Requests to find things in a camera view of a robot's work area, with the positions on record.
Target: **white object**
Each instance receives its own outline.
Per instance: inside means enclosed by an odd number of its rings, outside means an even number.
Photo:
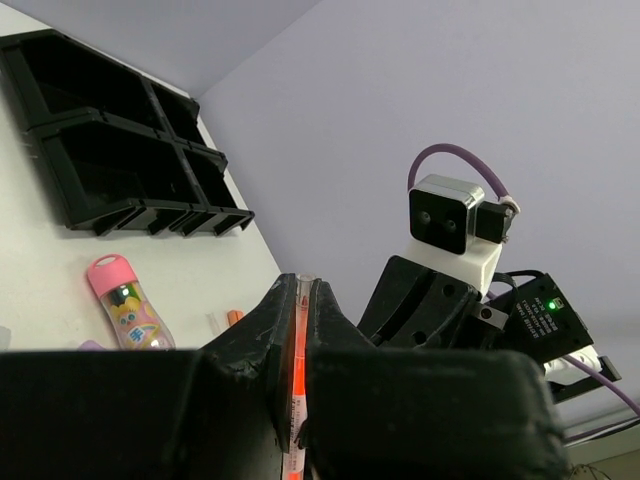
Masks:
[[[598,352],[596,352],[596,349],[591,345],[576,350],[569,355],[596,372],[602,371],[602,365],[600,364],[600,360],[598,360]],[[547,382],[554,382],[560,385],[572,385],[589,376],[588,373],[574,367],[563,358],[556,358],[555,360],[545,363],[544,370],[544,379]]]
[[[502,246],[476,238],[467,246],[464,255],[456,255],[411,238],[403,256],[407,260],[466,282],[484,296],[491,286]]]
[[[46,26],[0,4],[0,36],[38,28]],[[213,147],[202,123],[200,131]],[[185,239],[170,232],[96,238],[67,230],[55,219],[34,167],[39,159],[31,158],[26,138],[0,95],[0,322],[12,331],[11,350],[76,349],[86,340],[115,348],[112,327],[85,278],[89,264],[108,253],[135,265],[177,348],[209,342],[208,313],[251,311],[280,273],[255,224],[224,238]],[[225,181],[244,208],[228,174]]]

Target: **orange object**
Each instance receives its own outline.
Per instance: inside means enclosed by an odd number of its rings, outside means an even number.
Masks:
[[[231,310],[230,312],[227,312],[227,321],[229,322],[230,327],[233,327],[236,323],[242,320],[242,317],[244,317],[244,312],[241,312],[240,310]]]

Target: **white connector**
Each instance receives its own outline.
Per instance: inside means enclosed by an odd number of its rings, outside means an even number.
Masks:
[[[576,350],[569,355],[596,372],[602,371],[602,365],[600,364],[600,360],[598,360],[598,352],[596,352],[596,349],[591,345]],[[544,379],[560,385],[572,385],[589,377],[588,373],[574,367],[563,358],[556,358],[555,360],[545,363],[544,369]]]

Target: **colorful bottle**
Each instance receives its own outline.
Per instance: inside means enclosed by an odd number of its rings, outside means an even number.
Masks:
[[[113,323],[121,348],[175,348],[169,329],[147,300],[126,258],[117,254],[99,258],[89,267],[87,278]]]

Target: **black organizer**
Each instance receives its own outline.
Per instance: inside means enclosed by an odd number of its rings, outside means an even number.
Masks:
[[[253,220],[193,99],[54,30],[0,38],[0,69],[68,228],[219,236]]]

